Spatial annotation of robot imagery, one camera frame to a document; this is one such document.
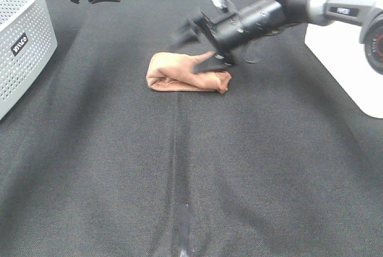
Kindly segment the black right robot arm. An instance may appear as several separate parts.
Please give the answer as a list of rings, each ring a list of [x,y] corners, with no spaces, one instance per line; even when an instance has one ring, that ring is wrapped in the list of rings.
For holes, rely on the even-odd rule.
[[[328,26],[334,21],[361,28],[359,42],[369,65],[382,73],[382,6],[374,0],[259,0],[237,10],[230,0],[211,0],[221,15],[211,20],[201,11],[177,29],[170,51],[197,42],[203,34],[215,49],[196,73],[223,71],[235,64],[232,50],[263,37],[278,35],[301,23]]]

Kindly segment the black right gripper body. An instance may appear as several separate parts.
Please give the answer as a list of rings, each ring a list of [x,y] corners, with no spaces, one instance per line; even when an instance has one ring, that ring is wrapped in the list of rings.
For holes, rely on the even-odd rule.
[[[210,19],[197,10],[196,24],[216,50],[216,58],[223,64],[233,65],[232,50],[239,45],[239,14],[235,11]]]

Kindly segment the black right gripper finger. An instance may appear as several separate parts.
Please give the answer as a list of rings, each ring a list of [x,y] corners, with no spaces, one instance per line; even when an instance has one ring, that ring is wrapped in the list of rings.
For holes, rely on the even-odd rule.
[[[214,51],[209,51],[201,55],[193,55],[194,65],[191,67],[193,74],[224,71],[229,68],[230,64],[226,63],[223,56]]]
[[[199,42],[199,19],[187,19],[173,34],[172,48]]]

